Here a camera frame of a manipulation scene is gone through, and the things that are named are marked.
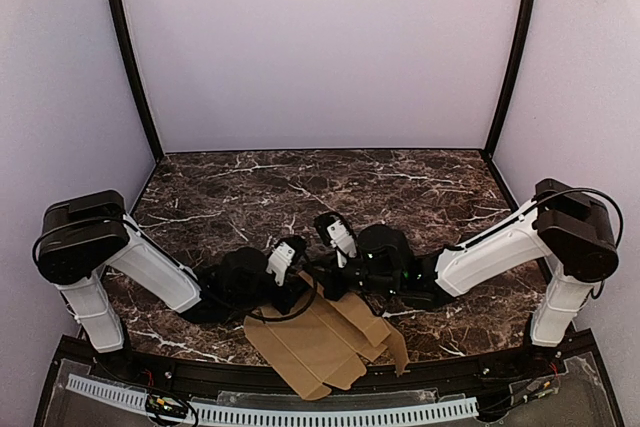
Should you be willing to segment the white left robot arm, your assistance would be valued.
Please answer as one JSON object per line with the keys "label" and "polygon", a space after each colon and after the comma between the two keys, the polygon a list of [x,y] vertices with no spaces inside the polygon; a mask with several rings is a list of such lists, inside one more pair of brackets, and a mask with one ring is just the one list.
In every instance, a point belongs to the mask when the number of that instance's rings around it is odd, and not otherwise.
{"label": "white left robot arm", "polygon": [[266,322],[258,308],[277,311],[275,321],[304,313],[296,304],[307,285],[294,272],[309,266],[300,236],[280,240],[270,254],[242,247],[202,273],[180,263],[151,240],[128,215],[115,190],[49,206],[32,247],[40,275],[70,306],[94,350],[110,354],[125,347],[125,328],[100,280],[112,268],[145,288],[193,324],[224,323],[248,316]]}

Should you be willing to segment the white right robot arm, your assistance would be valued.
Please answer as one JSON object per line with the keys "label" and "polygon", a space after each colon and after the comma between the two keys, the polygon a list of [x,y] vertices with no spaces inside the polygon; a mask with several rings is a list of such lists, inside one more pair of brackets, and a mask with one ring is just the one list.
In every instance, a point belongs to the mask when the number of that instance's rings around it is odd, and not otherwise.
{"label": "white right robot arm", "polygon": [[314,220],[322,243],[334,254],[318,264],[326,299],[347,292],[398,297],[432,310],[526,262],[550,258],[556,267],[529,322],[528,339],[541,348],[558,346],[588,298],[601,292],[619,266],[622,213],[607,194],[547,178],[534,196],[493,227],[433,253],[415,254],[405,234],[385,224],[355,233],[337,212]]}

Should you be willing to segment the brown cardboard box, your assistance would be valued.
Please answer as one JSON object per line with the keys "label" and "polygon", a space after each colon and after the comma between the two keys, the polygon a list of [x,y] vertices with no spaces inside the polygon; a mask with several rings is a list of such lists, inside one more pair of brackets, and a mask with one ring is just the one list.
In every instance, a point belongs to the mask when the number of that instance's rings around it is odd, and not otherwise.
{"label": "brown cardboard box", "polygon": [[358,295],[331,301],[318,287],[295,306],[308,300],[311,305],[291,320],[244,320],[247,340],[301,399],[316,401],[335,389],[349,390],[367,373],[366,364],[383,354],[391,356],[397,376],[407,371],[404,336]]}

